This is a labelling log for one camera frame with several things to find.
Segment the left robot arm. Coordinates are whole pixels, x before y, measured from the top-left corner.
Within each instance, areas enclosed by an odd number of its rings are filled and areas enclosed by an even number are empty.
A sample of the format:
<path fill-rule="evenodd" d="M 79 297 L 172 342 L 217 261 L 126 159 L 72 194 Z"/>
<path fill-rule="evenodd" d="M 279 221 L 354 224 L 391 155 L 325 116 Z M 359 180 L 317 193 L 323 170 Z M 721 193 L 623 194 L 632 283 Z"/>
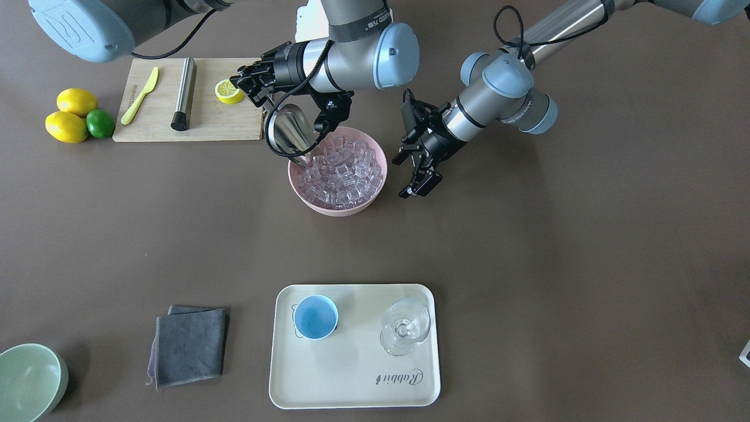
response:
<path fill-rule="evenodd" d="M 603 26 L 633 1 L 568 1 L 516 37 L 500 40 L 493 53 L 477 52 L 461 67 L 465 89 L 452 101 L 432 105 L 403 94 L 405 136 L 394 165 L 410 159 L 412 175 L 400 198 L 427 196 L 441 181 L 437 166 L 493 122 L 528 134 L 542 134 L 557 120 L 559 108 L 535 88 L 533 70 L 575 38 Z"/>

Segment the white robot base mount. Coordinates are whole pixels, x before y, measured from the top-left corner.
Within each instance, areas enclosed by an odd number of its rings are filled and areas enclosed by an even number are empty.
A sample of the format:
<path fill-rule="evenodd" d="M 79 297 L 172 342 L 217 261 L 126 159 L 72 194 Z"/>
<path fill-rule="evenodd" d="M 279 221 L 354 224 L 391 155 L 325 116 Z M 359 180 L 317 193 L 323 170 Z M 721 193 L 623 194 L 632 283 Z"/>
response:
<path fill-rule="evenodd" d="M 296 11 L 295 42 L 328 39 L 329 20 L 321 2 L 310 1 Z"/>

